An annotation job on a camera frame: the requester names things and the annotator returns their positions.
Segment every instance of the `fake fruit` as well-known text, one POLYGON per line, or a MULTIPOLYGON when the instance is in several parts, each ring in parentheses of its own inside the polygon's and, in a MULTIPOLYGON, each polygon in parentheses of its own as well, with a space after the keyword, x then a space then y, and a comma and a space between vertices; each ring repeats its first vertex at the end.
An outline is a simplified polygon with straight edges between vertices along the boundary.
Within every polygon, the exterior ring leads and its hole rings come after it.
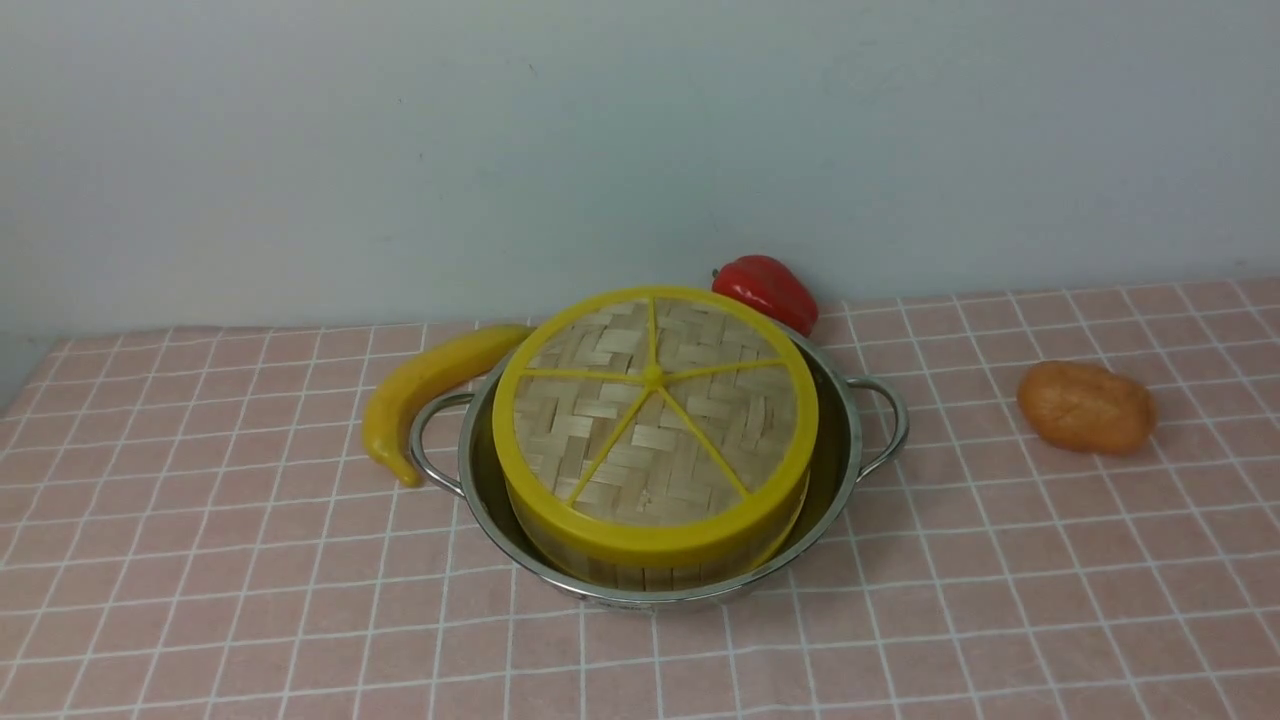
POLYGON ((1129 455, 1156 429, 1156 401, 1142 383, 1100 365, 1032 365, 1018 407, 1044 442, 1075 452, 1129 455))
POLYGON ((804 337, 818 322, 818 304, 791 270, 768 255, 744 255, 714 273, 712 292, 732 297, 804 337))
POLYGON ((422 484, 408 461, 413 418, 433 397, 492 370, 532 332, 525 325, 489 325, 433 347, 392 370, 365 409, 361 423, 365 452, 403 486, 422 484))

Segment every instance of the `toy red bell pepper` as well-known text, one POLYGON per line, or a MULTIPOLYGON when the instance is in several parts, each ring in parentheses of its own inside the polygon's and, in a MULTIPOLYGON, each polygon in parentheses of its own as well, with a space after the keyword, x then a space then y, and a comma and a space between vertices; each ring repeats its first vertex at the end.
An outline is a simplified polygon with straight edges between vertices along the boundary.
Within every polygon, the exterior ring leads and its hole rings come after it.
POLYGON ((732 297, 804 337, 818 322, 818 304, 791 270, 768 255, 745 255, 713 273, 712 292, 732 297))

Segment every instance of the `wall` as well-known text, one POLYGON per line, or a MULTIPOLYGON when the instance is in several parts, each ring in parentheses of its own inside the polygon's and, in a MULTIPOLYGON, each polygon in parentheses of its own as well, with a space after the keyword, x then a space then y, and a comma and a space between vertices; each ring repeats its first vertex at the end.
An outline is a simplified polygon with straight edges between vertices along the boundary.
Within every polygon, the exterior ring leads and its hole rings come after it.
POLYGON ((1276 0, 12 0, 0 331, 1280 272, 1276 0))

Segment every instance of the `yellow banana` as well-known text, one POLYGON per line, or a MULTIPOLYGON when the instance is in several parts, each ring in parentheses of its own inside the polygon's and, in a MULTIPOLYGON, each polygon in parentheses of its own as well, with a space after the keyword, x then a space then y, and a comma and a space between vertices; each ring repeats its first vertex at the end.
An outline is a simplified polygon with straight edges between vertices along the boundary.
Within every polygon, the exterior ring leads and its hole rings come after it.
POLYGON ((408 461, 408 432, 417 413, 435 396, 489 372, 532 328, 489 325, 449 340, 392 372, 365 409, 361 434, 369 457, 384 465, 406 487, 422 484, 408 461))

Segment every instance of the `pot handle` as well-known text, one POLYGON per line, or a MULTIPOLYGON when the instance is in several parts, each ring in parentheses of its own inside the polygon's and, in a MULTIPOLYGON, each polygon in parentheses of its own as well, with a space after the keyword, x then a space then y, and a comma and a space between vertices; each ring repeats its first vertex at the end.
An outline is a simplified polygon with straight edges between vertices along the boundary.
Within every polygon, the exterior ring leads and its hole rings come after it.
POLYGON ((902 396, 897 393, 896 389, 886 384, 878 378, 858 377, 858 378, 845 378, 845 384, 852 389, 869 389, 872 392, 878 392, 888 400, 890 407, 893 409, 893 437, 888 438, 888 445, 879 455, 872 459, 870 462, 861 466, 858 470, 858 480, 861 482, 863 478, 876 471, 876 468, 888 462, 897 455, 897 451, 902 450, 906 443, 906 436, 911 432, 911 421, 906 415, 906 401, 902 396))
POLYGON ((444 474, 443 470, 431 464, 426 459, 426 448, 422 447, 422 428, 426 427, 431 418, 438 415, 440 410, 447 407, 458 407, 461 405, 467 405, 475 398, 474 392, 454 392, 451 395, 442 395, 435 400, 426 404, 426 407, 419 410, 417 416, 413 418, 413 424, 408 428, 408 455, 410 461, 413 462, 413 468, 422 474, 426 479, 431 480, 436 487, 444 488, 451 495, 456 497, 463 497, 462 483, 457 478, 451 478, 444 474))

